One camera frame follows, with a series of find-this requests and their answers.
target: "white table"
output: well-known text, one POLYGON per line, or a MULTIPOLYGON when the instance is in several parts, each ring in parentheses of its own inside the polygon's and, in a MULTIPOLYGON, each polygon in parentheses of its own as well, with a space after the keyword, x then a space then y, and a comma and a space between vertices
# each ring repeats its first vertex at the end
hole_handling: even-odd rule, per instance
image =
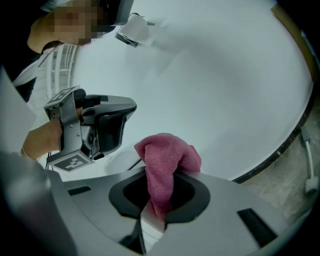
POLYGON ((70 179, 108 174, 111 158, 122 151, 133 161, 133 145, 157 133, 194 145, 202 171, 224 179, 267 159, 296 126, 312 91, 303 55, 273 16, 274 4, 135 0, 132 12, 161 23, 162 33, 153 45, 133 48, 114 38, 115 29, 82 47, 72 86, 130 97, 137 110, 122 147, 70 179))

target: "microfiber cloth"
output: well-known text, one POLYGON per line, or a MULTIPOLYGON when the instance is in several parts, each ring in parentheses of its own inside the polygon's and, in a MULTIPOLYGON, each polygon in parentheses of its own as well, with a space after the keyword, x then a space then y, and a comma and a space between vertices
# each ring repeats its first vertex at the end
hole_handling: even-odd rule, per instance
POLYGON ((174 172, 178 167, 200 172, 201 158, 196 149, 169 133, 146 137, 134 146, 145 162, 150 203, 158 219, 165 220, 171 211, 170 198, 174 191, 174 172))

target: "floor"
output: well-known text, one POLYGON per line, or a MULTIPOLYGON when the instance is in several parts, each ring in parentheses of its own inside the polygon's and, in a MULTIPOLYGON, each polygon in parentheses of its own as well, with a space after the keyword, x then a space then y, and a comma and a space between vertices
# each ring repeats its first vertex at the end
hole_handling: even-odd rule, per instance
MULTIPOLYGON (((311 137, 310 148, 314 173, 318 175, 320 169, 320 96, 315 99, 305 127, 311 137)), ((308 175, 307 153, 301 136, 298 135, 275 162, 241 185, 278 208, 290 224, 311 209, 317 196, 316 193, 308 195, 305 193, 305 182, 308 175)))

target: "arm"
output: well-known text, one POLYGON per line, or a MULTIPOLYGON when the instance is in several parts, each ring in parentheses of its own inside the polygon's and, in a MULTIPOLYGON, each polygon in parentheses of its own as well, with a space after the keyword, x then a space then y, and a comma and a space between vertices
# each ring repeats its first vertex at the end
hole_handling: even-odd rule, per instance
MULTIPOLYGON (((83 121, 81 119, 82 110, 82 107, 76 110, 81 121, 83 121)), ((21 154, 36 160, 49 152, 58 151, 61 134, 59 118, 53 119, 28 133, 21 154)))

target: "person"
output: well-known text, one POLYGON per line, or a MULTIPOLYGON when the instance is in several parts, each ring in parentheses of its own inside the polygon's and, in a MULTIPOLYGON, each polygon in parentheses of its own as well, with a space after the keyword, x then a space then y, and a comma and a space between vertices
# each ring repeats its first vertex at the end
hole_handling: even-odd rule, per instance
MULTIPOLYGON (((83 46, 114 26, 99 25, 104 22, 104 10, 98 0, 70 0, 58 5, 58 0, 16 0, 4 10, 14 10, 6 28, 7 39, 1 43, 3 66, 17 91, 28 102, 36 82, 38 61, 46 49, 59 44, 83 46), (26 72, 32 74, 21 79, 26 72)), ((62 129, 59 119, 29 132, 21 154, 38 159, 44 154, 59 150, 62 129)))

